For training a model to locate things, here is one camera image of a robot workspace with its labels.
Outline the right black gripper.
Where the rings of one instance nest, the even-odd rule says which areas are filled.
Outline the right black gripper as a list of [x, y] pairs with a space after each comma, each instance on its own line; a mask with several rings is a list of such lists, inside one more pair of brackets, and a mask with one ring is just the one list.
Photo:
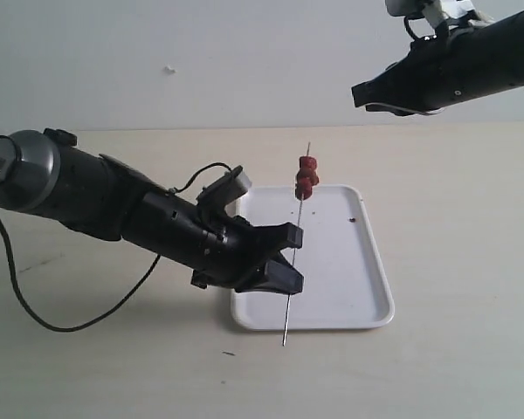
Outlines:
[[395, 116], [431, 114], [524, 87], [524, 10], [484, 27], [432, 29], [413, 38], [404, 59], [352, 86], [354, 105]]

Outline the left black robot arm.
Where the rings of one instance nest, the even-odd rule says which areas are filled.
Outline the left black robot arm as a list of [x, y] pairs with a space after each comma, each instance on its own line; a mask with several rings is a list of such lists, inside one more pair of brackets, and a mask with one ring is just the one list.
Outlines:
[[201, 288], [300, 293], [303, 277], [283, 250], [301, 247], [301, 228], [255, 226], [226, 213], [250, 186], [241, 167], [231, 168], [190, 203], [113, 157], [81, 151], [66, 131], [0, 136], [0, 208], [128, 241], [189, 267]]

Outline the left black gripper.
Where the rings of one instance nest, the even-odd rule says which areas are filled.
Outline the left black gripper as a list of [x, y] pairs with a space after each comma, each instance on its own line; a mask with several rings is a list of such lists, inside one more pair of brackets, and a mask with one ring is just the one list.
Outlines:
[[216, 220], [220, 226], [208, 228], [192, 203], [148, 192], [124, 223], [122, 238], [191, 268], [193, 283], [200, 287], [237, 293], [303, 291], [303, 275], [279, 252], [302, 247], [301, 227], [283, 223], [259, 229], [236, 217]]

